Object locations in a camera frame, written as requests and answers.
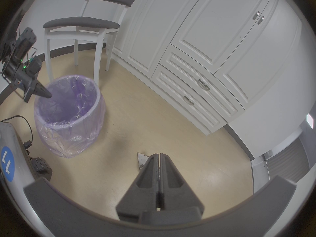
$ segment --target white chair frame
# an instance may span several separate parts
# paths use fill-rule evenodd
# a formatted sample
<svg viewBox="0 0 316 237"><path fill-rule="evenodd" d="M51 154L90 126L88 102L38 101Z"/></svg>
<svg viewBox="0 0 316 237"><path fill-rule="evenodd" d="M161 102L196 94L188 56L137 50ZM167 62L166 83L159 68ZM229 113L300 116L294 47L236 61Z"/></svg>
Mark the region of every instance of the white chair frame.
<svg viewBox="0 0 316 237"><path fill-rule="evenodd" d="M80 11L80 16L82 17L86 7L89 3L89 0L85 0L85 3L82 6ZM122 20L125 16L125 13L129 6L125 6L117 23L121 25ZM86 40L91 42L96 42L95 56L94 56L94 71L93 71L93 80L99 85L99 72L100 72L100 61L101 61L101 53L103 48L103 42L105 34L109 34L107 43L106 43L106 53L107 53L107 62L105 70L109 70L111 55L113 51L113 46L116 40L116 35L118 33L118 29L106 29L106 28L89 28L89 27L76 27L75 31L52 31L57 28L62 28L65 26L51 27L46 28L44 33L44 53L45 53L45 62L47 73L49 77L49 81L54 79L53 71L52 71L52 63L51 63L51 54L50 54L50 44L49 41L53 39L67 39L67 40L75 40L75 66L78 65L78 40Z"/></svg>

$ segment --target door handle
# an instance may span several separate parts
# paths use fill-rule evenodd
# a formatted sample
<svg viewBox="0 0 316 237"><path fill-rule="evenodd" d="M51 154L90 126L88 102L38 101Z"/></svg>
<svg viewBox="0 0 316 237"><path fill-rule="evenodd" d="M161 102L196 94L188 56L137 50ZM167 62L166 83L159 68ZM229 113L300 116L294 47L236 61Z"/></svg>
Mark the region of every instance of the door handle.
<svg viewBox="0 0 316 237"><path fill-rule="evenodd" d="M211 88L207 86L201 79L197 81L197 84L204 90L210 90Z"/></svg>
<svg viewBox="0 0 316 237"><path fill-rule="evenodd" d="M264 19L264 16L263 16L263 17L261 17L261 18L259 19L259 21L258 21L258 25L260 25L260 24L261 24L261 22L263 21L263 19Z"/></svg>
<svg viewBox="0 0 316 237"><path fill-rule="evenodd" d="M183 97L183 100L189 105L194 105L194 103L190 101L186 96Z"/></svg>
<svg viewBox="0 0 316 237"><path fill-rule="evenodd" d="M259 16L259 14L260 14L260 11L257 11L257 12L255 13L255 16L254 16L252 19L255 20L255 19Z"/></svg>

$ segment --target trash bin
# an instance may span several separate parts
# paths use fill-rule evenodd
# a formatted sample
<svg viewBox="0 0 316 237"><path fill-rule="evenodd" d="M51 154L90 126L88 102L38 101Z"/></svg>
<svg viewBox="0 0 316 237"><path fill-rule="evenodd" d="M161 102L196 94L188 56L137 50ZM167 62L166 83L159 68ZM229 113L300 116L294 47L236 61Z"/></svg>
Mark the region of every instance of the trash bin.
<svg viewBox="0 0 316 237"><path fill-rule="evenodd" d="M96 141L106 105L97 84L74 75L55 79L50 99L36 96L34 119L42 142L56 155L74 157Z"/></svg>

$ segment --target cable connector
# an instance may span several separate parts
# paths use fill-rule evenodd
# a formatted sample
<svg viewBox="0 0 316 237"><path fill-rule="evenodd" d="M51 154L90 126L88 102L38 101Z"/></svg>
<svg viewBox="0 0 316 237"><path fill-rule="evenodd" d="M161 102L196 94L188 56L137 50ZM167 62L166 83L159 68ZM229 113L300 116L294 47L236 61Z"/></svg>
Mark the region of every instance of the cable connector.
<svg viewBox="0 0 316 237"><path fill-rule="evenodd" d="M32 146L32 142L30 140L23 143L23 146L25 149L28 149L30 146Z"/></svg>

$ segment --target chair seat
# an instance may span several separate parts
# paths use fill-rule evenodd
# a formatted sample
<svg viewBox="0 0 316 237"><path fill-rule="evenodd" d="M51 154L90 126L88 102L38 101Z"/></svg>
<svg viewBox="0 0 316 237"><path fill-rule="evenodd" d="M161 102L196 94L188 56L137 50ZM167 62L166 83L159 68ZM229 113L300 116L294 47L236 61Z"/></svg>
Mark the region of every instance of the chair seat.
<svg viewBox="0 0 316 237"><path fill-rule="evenodd" d="M81 26L81 27L91 27L91 28L105 28L105 29L118 29L119 24L98 19L98 18L90 18L90 17L70 17L70 18L59 18L48 21L43 25L43 28L51 28L51 27L62 27L62 26Z"/></svg>

